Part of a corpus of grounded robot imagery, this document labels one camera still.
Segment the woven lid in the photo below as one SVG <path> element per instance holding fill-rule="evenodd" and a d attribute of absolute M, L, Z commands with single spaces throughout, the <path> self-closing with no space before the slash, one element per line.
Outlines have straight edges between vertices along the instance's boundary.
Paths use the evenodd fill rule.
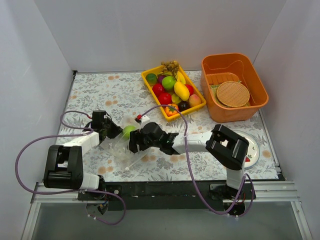
<path fill-rule="evenodd" d="M 250 93 L 241 83 L 226 81 L 217 88 L 216 97 L 224 105 L 238 108 L 247 104 L 250 99 Z"/>

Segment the floral pattern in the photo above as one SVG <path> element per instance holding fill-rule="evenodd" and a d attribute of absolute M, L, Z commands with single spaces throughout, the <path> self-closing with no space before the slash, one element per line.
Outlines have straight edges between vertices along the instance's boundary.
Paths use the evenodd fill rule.
<path fill-rule="evenodd" d="M 201 71 L 187 71 L 186 74 L 201 91 Z M 93 110 L 106 110 L 113 121 L 120 125 L 124 114 L 144 113 L 155 105 L 155 101 L 144 85 L 140 72 L 77 74 L 70 92 L 66 111 L 78 110 L 91 114 Z M 185 129 L 181 118 L 167 122 L 159 109 L 148 113 L 148 117 L 157 122 L 167 132 L 182 132 Z M 186 116 L 189 133 L 211 131 L 215 122 L 210 118 L 207 107 Z M 69 113 L 64 121 L 72 126 L 84 126 L 89 119 L 81 114 Z M 277 179 L 267 135 L 260 114 L 257 112 L 251 119 L 225 123 L 233 130 L 250 134 L 258 143 L 260 156 L 258 162 L 245 171 L 253 179 Z M 80 130 L 60 127 L 59 134 L 75 134 Z M 70 137 L 60 137 L 57 144 L 70 141 Z M 197 180 L 225 180 L 226 169 L 210 153 L 192 152 L 190 162 L 194 177 Z M 139 162 L 125 170 L 128 163 L 115 159 L 114 156 L 97 146 L 83 157 L 85 172 L 103 175 L 110 182 L 131 181 L 186 181 L 190 180 L 186 154 L 165 155 L 156 148 Z"/>

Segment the yellow basket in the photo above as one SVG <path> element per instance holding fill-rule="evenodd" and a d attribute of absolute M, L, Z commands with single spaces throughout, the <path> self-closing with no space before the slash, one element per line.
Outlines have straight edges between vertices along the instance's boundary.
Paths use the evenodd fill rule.
<path fill-rule="evenodd" d="M 147 76 L 148 74 L 155 74 L 155 75 L 160 74 L 162 67 L 163 67 L 163 66 L 157 66 L 157 67 L 155 67 L 155 68 L 152 68 L 152 69 L 143 71 L 143 72 L 141 73 L 141 76 L 142 76 L 142 78 L 143 78 L 144 84 L 147 86 L 147 88 L 148 88 L 149 91 L 151 92 L 151 94 L 152 94 L 152 96 L 153 96 L 156 104 L 158 104 L 158 105 L 161 105 L 161 104 L 160 104 L 157 96 L 155 95 L 154 91 L 152 91 L 153 85 L 151 86 L 151 85 L 148 83 L 148 81 L 147 81 L 147 79 L 146 79 L 146 76 Z M 183 115 L 187 115 L 187 114 L 190 114 L 190 113 L 192 113 L 192 112 L 194 112 L 194 111 L 197 111 L 197 110 L 203 108 L 203 107 L 206 105 L 207 102 L 206 102 L 204 96 L 202 96 L 202 94 L 199 92 L 199 90 L 197 89 L 197 87 L 194 85 L 194 83 L 189 79 L 189 77 L 187 76 L 187 74 L 185 73 L 185 71 L 182 69 L 181 66 L 179 67 L 179 72 L 181 72 L 182 75 L 184 76 L 184 79 L 185 79 L 186 84 L 189 84 L 189 85 L 191 85 L 191 86 L 193 87 L 193 89 L 194 89 L 193 94 L 197 95 L 197 96 L 201 99 L 201 104 L 199 104 L 199 105 L 197 105 L 197 106 L 194 106 L 194 107 L 191 107 L 191 108 L 189 108 L 189 109 L 184 110 L 184 111 L 181 112 Z M 171 121 L 173 121 L 173 120 L 175 120 L 175 119 L 177 119 L 177 118 L 180 118 L 180 114 L 175 114 L 175 115 L 173 115 L 173 116 L 167 116 L 167 114 L 165 113 L 165 109 L 164 109 L 163 107 L 160 107 L 160 110 L 161 110 L 164 118 L 165 118 L 168 122 L 171 122 Z"/>

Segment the wall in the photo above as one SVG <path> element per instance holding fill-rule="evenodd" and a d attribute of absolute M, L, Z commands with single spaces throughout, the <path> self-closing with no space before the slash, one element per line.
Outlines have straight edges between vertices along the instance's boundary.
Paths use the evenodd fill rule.
<path fill-rule="evenodd" d="M 72 71 L 32 0 L 0 0 L 0 239 L 17 240 L 32 194 L 15 177 L 15 159 L 31 140 L 56 134 L 72 82 Z M 42 179 L 48 146 L 27 149 L 19 165 L 22 181 Z"/>
<path fill-rule="evenodd" d="M 65 59 L 80 72 L 137 71 L 210 54 L 254 60 L 286 0 L 35 0 Z"/>
<path fill-rule="evenodd" d="M 255 67 L 269 93 L 263 109 L 281 169 L 294 180 L 313 239 L 320 239 L 320 0 L 288 0 Z"/>

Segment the plate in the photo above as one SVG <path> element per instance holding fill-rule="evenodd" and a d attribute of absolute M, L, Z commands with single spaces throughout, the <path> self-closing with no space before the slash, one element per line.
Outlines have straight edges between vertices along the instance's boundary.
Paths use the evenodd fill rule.
<path fill-rule="evenodd" d="M 244 167 L 249 168 L 253 166 L 259 159 L 259 156 L 260 156 L 259 146 L 256 140 L 254 140 L 254 138 L 248 133 L 244 131 L 239 131 L 239 130 L 233 130 L 233 131 L 239 134 L 241 137 L 244 137 L 245 139 L 247 139 L 249 142 L 247 157 L 250 159 L 250 161 L 244 163 Z"/>

